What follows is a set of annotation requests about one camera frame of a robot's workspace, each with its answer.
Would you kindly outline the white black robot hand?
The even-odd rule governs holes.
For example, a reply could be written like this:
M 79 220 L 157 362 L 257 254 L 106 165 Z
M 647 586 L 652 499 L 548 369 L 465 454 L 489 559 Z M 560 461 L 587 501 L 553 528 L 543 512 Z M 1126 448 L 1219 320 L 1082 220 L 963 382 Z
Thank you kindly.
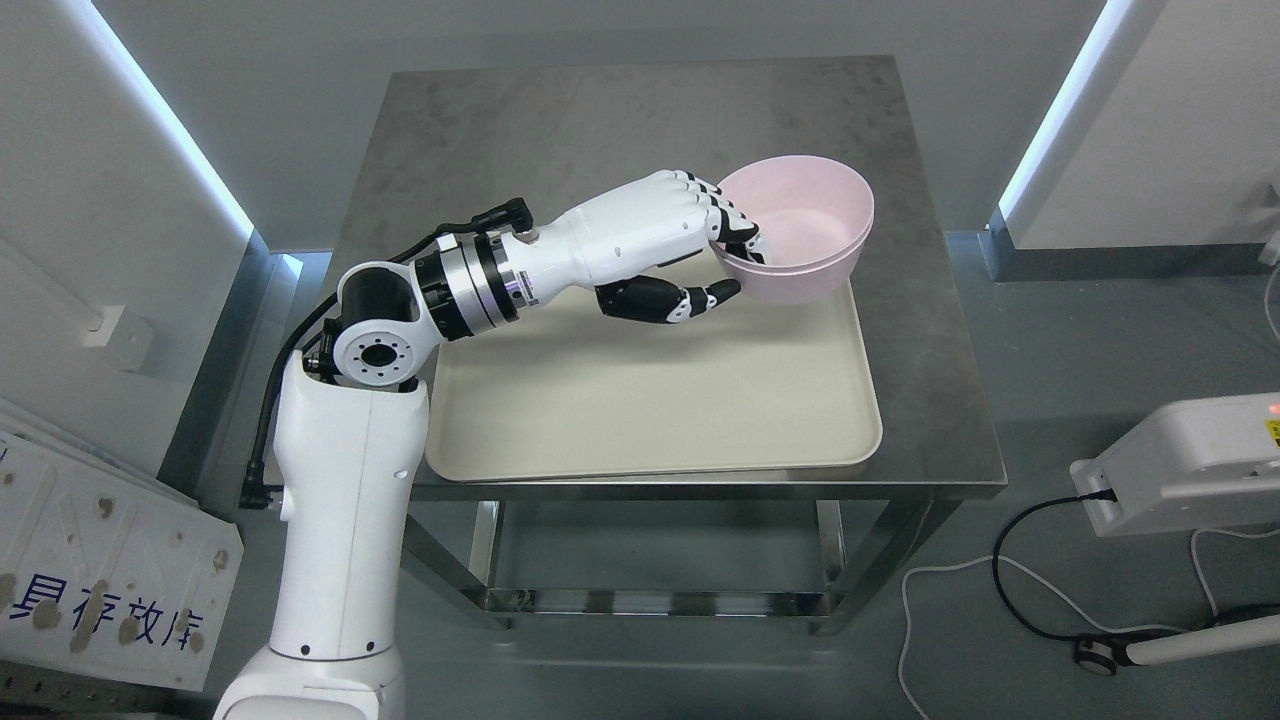
M 748 263 L 771 258 L 759 227 L 719 187 L 686 170 L 658 170 L 571 208 L 550 224 L 500 238 L 527 301 L 545 305 L 568 287 L 593 290 L 605 316 L 678 324 L 726 304 L 741 290 L 726 278 L 678 286 L 646 270 L 718 243 Z

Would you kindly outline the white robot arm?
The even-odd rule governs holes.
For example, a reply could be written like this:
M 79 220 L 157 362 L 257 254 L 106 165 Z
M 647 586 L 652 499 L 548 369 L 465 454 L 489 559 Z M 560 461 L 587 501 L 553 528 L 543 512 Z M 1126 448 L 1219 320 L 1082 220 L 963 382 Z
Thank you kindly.
M 276 505 L 285 556 L 266 646 L 218 719 L 402 719 L 396 600 L 429 420 L 419 373 L 440 345 L 517 318 L 527 295 L 500 238 L 511 199 L 348 269 L 271 365 L 239 503 Z

